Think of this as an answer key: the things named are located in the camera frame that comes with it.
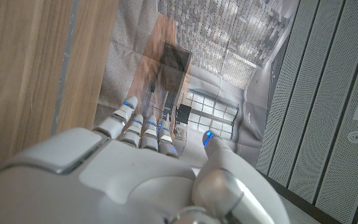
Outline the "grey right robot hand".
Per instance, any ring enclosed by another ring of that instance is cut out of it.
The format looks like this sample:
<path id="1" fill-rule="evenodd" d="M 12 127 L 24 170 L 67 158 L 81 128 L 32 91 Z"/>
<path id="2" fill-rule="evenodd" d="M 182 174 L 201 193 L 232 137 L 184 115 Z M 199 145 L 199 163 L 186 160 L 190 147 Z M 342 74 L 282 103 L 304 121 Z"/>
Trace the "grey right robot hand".
<path id="1" fill-rule="evenodd" d="M 96 128 L 73 128 L 0 169 L 0 223 L 288 223 L 275 189 L 212 130 L 199 171 L 166 121 L 132 96 Z"/>

